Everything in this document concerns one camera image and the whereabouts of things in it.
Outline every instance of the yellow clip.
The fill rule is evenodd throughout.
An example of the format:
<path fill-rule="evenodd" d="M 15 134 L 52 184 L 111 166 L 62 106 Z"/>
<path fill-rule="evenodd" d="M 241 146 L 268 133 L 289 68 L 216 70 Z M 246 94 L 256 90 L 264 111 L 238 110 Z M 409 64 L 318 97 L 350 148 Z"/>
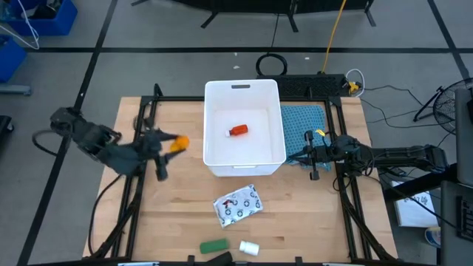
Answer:
<path fill-rule="evenodd" d="M 355 82 L 349 82 L 350 84 L 350 94 L 357 92 L 360 89 L 360 86 L 356 85 Z"/>
<path fill-rule="evenodd" d="M 322 137 L 325 137 L 325 133 L 321 129 L 317 129 L 316 132 L 319 133 L 319 135 L 321 135 Z"/>

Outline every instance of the bin handle cutout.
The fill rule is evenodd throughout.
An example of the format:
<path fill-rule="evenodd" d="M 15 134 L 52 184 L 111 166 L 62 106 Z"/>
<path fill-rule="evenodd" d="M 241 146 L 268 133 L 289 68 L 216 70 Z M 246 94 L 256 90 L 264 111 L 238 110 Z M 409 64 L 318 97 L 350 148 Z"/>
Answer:
<path fill-rule="evenodd" d="M 231 85 L 232 89 L 250 89 L 251 85 Z"/>
<path fill-rule="evenodd" d="M 256 168 L 256 166 L 234 166 L 235 169 L 238 168 Z"/>

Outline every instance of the wooden table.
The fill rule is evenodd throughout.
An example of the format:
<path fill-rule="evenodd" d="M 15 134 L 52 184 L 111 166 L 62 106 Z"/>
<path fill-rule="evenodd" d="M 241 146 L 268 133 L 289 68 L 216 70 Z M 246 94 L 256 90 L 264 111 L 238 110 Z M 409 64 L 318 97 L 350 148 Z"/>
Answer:
<path fill-rule="evenodd" d="M 121 99 L 115 131 L 123 134 L 122 143 L 132 141 L 139 102 L 140 98 Z M 348 134 L 369 145 L 360 100 L 342 98 L 342 104 Z M 338 128 L 336 113 L 333 117 Z M 159 102 L 156 122 L 165 132 L 188 135 L 191 145 L 169 163 L 165 182 L 157 181 L 154 163 L 148 163 L 133 260 L 186 261 L 188 255 L 195 255 L 196 261 L 208 261 L 220 253 L 202 255 L 199 244 L 226 237 L 234 259 L 240 261 L 294 262 L 295 256 L 302 256 L 304 262 L 349 261 L 340 197 L 332 188 L 334 171 L 321 170 L 320 180 L 310 181 L 307 170 L 283 165 L 272 176 L 217 178 L 203 163 L 203 102 Z M 100 191 L 116 176 L 105 168 Z M 124 178 L 98 205 L 92 237 L 95 250 L 117 222 L 123 184 Z M 248 184 L 255 185 L 264 211 L 222 229 L 212 201 Z M 358 187 L 368 228 L 390 254 L 397 256 L 380 184 L 359 177 Z M 358 257 L 362 257 L 354 223 L 353 228 Z M 121 254 L 126 239 L 122 238 Z M 259 244 L 259 255 L 240 252 L 241 240 Z"/>

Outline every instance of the gray floor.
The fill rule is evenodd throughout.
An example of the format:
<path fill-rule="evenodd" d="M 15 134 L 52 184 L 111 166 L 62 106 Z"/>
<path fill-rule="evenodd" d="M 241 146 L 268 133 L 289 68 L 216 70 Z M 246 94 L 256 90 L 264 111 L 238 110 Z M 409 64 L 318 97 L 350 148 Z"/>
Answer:
<path fill-rule="evenodd" d="M 112 0 L 75 0 L 79 15 L 69 36 L 43 37 L 43 47 L 94 47 Z M 219 14 L 207 29 L 199 25 L 209 12 L 195 10 L 166 0 L 151 0 L 136 7 L 118 0 L 104 47 L 268 47 L 276 16 Z M 457 47 L 473 47 L 469 27 L 473 18 L 468 0 L 436 1 L 440 14 Z M 343 14 L 334 47 L 447 48 L 432 11 L 424 0 L 376 0 L 371 27 L 359 11 Z M 276 47 L 325 47 L 336 12 L 296 16 L 300 33 L 292 33 L 282 16 Z M 203 95 L 212 80 L 249 79 L 256 76 L 254 64 L 262 53 L 101 53 L 83 105 L 85 117 L 112 126 L 123 96 L 152 92 L 158 82 L 165 95 Z M 289 63 L 288 74 L 314 74 L 321 69 L 323 53 L 282 53 Z M 0 159 L 0 265 L 14 265 L 26 239 L 54 158 L 32 145 L 31 134 L 49 126 L 49 116 L 59 106 L 71 106 L 78 94 L 92 54 L 30 52 L 10 83 L 29 84 L 30 97 L 0 96 L 0 114 L 13 117 L 16 130 Z M 470 72 L 473 55 L 462 54 Z M 427 101 L 439 86 L 461 80 L 451 54 L 331 54 L 327 73 L 363 71 L 369 88 L 392 84 L 411 89 Z M 279 72 L 279 64 L 265 61 L 265 72 Z M 396 115 L 420 106 L 404 92 L 383 89 L 366 92 L 363 99 Z M 368 121 L 381 113 L 364 104 Z M 433 118 L 421 123 L 434 123 Z M 394 118 L 394 125 L 410 126 L 412 116 Z M 391 129 L 384 122 L 370 123 L 372 145 L 437 145 L 446 132 L 439 126 Z M 56 149 L 59 138 L 44 137 L 45 145 Z M 456 161 L 455 137 L 441 146 L 449 162 Z M 80 259 L 88 220 L 103 166 L 91 161 L 72 146 L 61 169 L 44 225 L 38 235 L 30 263 Z M 414 176 L 422 175 L 414 171 Z M 423 230 L 399 228 L 392 206 L 388 205 L 392 230 L 400 258 L 409 262 L 435 262 L 435 249 L 423 240 Z"/>

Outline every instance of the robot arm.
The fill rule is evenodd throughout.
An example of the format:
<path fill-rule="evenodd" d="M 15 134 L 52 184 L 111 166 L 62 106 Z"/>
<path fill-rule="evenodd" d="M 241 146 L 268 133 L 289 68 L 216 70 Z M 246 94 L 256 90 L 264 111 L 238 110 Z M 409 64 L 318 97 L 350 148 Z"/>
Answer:
<path fill-rule="evenodd" d="M 188 138 L 168 134 L 160 129 L 150 129 L 142 133 L 137 141 L 118 145 L 121 133 L 112 129 L 87 122 L 80 112 L 73 108 L 60 108 L 50 118 L 51 129 L 60 136 L 70 136 L 78 148 L 93 160 L 97 160 L 115 170 L 118 174 L 133 175 L 141 171 L 140 166 L 147 160 L 154 160 L 157 165 L 157 179 L 163 181 L 168 173 L 166 165 L 176 155 L 185 151 Z M 175 149 L 160 156 L 162 141 L 175 140 Z"/>
<path fill-rule="evenodd" d="M 435 146 L 412 146 L 406 148 L 373 149 L 361 144 L 349 135 L 338 136 L 329 146 L 313 147 L 313 133 L 304 134 L 307 145 L 302 151 L 289 156 L 303 165 L 313 167 L 310 178 L 319 179 L 316 163 L 344 162 L 345 171 L 355 176 L 361 175 L 366 167 L 416 167 L 434 173 L 444 172 L 449 166 L 445 152 Z"/>

